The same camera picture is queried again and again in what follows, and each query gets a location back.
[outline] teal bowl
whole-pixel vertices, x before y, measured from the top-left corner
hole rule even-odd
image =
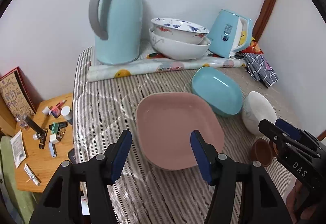
[[[236,115],[241,110],[242,91],[239,85],[214,68],[199,69],[192,78],[191,91],[202,97],[218,115]]]

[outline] screw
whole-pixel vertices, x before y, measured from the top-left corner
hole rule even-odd
[[[258,168],[261,166],[261,163],[258,160],[255,160],[252,162],[252,165]]]
[[[97,160],[103,160],[104,158],[105,158],[105,155],[102,154],[102,153],[96,155],[96,159],[97,159]]]
[[[227,159],[227,156],[226,156],[225,154],[223,154],[223,153],[217,155],[217,157],[218,157],[218,159],[220,159],[220,160],[226,160],[226,159]]]
[[[70,164],[69,160],[64,160],[63,162],[61,162],[62,167],[67,167],[69,166],[69,164]]]

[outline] toothpaste tube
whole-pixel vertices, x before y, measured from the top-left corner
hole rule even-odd
[[[27,163],[25,163],[24,166],[24,170],[26,171],[26,173],[28,174],[29,178],[31,178],[31,180],[37,185],[40,186],[41,183],[39,182],[39,180],[36,178],[36,176],[34,175],[34,173],[32,172],[32,170],[28,167]]]

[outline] white bowl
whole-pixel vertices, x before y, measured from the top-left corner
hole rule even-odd
[[[261,120],[275,124],[278,118],[269,101],[256,91],[250,92],[243,102],[241,117],[246,128],[256,136],[263,135],[258,128]]]
[[[154,33],[154,29],[149,29],[149,38],[155,50],[164,54],[166,57],[175,60],[190,60],[202,57],[211,41],[205,38],[201,44],[189,44],[180,41],[168,39]]]
[[[185,43],[199,44],[209,33],[205,27],[190,21],[155,18],[151,22],[156,35]]]

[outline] gray checkered pouch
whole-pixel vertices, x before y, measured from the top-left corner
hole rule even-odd
[[[264,56],[254,53],[242,53],[242,55],[248,65],[247,70],[254,80],[263,81],[268,88],[278,81],[278,76]]]

